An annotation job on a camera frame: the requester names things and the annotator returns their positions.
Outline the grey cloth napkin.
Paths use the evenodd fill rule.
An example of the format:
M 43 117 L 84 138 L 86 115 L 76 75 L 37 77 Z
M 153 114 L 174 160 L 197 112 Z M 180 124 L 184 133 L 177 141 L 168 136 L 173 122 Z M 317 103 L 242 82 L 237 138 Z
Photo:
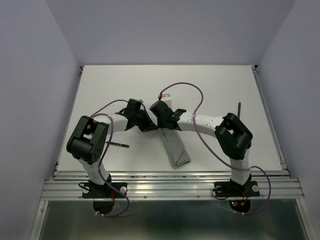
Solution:
M 176 130 L 159 130 L 159 136 L 165 148 L 171 167 L 175 170 L 191 162 L 185 145 Z

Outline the black handled knife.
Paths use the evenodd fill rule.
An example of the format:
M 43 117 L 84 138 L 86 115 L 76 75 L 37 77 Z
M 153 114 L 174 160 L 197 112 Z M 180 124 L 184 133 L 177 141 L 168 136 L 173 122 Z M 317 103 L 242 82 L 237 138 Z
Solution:
M 242 107 L 242 103 L 239 102 L 238 103 L 238 108 L 237 108 L 237 117 L 240 119 L 241 117 L 241 107 Z

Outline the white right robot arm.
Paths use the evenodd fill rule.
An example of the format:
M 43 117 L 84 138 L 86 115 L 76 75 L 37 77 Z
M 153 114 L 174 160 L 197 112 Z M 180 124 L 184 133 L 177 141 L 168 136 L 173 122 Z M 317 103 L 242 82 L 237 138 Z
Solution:
M 253 134 L 233 113 L 226 116 L 212 117 L 191 113 L 178 108 L 173 111 L 164 101 L 156 101 L 149 110 L 157 118 L 157 125 L 162 129 L 181 132 L 196 132 L 217 139 L 223 153 L 229 157 L 230 163 L 219 159 L 231 168 L 230 189 L 235 195 L 242 195 L 248 190 L 250 178 L 249 151 Z

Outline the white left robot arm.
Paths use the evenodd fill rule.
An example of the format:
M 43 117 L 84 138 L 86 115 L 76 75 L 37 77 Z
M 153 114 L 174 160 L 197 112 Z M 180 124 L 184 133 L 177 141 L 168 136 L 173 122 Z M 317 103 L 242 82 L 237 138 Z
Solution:
M 97 112 L 92 116 L 81 116 L 67 142 L 67 152 L 82 164 L 100 197 L 111 193 L 111 175 L 102 163 L 110 146 L 110 142 L 106 142 L 107 136 L 112 139 L 114 133 L 133 127 L 138 127 L 141 132 L 158 129 L 143 102 L 131 98 L 125 108 L 112 115 Z

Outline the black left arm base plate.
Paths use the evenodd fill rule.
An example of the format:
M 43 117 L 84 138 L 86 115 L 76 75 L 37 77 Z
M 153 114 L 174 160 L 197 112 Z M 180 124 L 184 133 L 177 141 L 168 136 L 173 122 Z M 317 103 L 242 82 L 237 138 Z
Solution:
M 98 185 L 91 181 L 80 182 L 78 186 L 82 189 L 82 198 L 84 199 L 124 199 L 127 193 L 118 193 L 110 188 L 107 184 Z

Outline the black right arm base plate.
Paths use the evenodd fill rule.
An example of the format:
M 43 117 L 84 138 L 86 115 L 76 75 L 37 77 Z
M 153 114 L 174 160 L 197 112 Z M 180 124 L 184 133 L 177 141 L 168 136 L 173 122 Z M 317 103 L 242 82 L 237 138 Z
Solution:
M 256 181 L 240 185 L 233 181 L 218 181 L 214 183 L 213 192 L 218 198 L 259 197 L 260 191 Z

